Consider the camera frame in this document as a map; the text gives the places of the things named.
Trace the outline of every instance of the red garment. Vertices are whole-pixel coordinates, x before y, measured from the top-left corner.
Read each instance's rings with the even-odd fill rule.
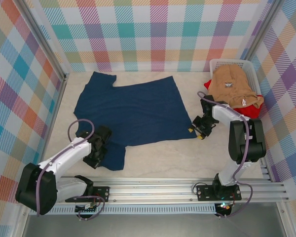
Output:
[[[212,80],[209,80],[208,82],[204,83],[204,86],[206,87],[206,89],[209,88],[209,85],[211,84],[211,82]],[[257,119],[259,117],[261,108],[262,108],[262,105],[260,106],[260,108],[256,108],[254,105],[250,105],[244,108],[237,108],[234,110],[249,118]]]

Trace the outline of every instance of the folded clothing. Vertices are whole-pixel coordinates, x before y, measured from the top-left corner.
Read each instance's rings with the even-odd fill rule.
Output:
[[[211,82],[212,82],[212,80],[209,80],[208,82],[204,83],[204,86],[206,87],[206,89],[209,88]],[[262,107],[262,105],[260,105],[259,108],[256,108],[254,105],[249,105],[244,108],[235,108],[234,110],[237,111],[238,113],[241,113],[242,115],[249,117],[249,118],[257,119],[259,117],[261,107]]]
[[[173,77],[120,87],[115,81],[116,76],[94,72],[74,110],[77,119],[112,130],[101,166],[122,170],[126,146],[196,137],[188,131],[191,120]],[[76,135],[84,130],[91,126],[79,122]]]
[[[250,105],[260,108],[264,102],[263,97],[251,90],[246,73],[236,64],[218,67],[208,92],[215,101],[225,101],[233,109]]]

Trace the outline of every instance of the plaid wall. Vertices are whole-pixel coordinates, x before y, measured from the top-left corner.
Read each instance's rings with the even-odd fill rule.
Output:
[[[61,81],[12,0],[0,0],[0,237],[15,224],[25,164],[37,163]]]
[[[265,97],[267,157],[291,196],[296,221],[296,0],[286,0],[253,59]]]
[[[209,71],[248,50],[271,2],[27,0],[67,71],[81,72]]]

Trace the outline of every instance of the marble-pattern surface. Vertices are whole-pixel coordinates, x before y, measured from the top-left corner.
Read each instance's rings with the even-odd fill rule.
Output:
[[[183,103],[191,120],[202,115],[197,91],[207,92],[203,83],[210,79],[202,72],[114,72],[117,75],[114,86],[132,85],[173,76]],[[76,102],[92,72],[71,73],[64,97],[57,115],[54,129],[47,147],[45,159],[53,156],[68,145],[67,128],[76,117],[73,114]],[[71,130],[71,136],[77,125]],[[86,177],[142,177],[142,178],[213,178],[230,159],[228,154],[228,129],[218,124],[205,140],[183,139],[162,141],[141,146],[127,147],[125,167],[121,171],[110,171],[99,167],[93,169],[83,161],[76,163],[67,176]],[[260,166],[252,165],[243,178],[262,178]]]

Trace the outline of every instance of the white plastic basket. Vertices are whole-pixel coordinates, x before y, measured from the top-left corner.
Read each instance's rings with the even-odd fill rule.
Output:
[[[213,71],[221,65],[237,64],[246,73],[249,86],[252,91],[255,91],[257,95],[261,95],[261,89],[259,86],[257,74],[252,62],[241,59],[212,59],[209,62],[209,68],[211,72],[211,78],[213,77]]]

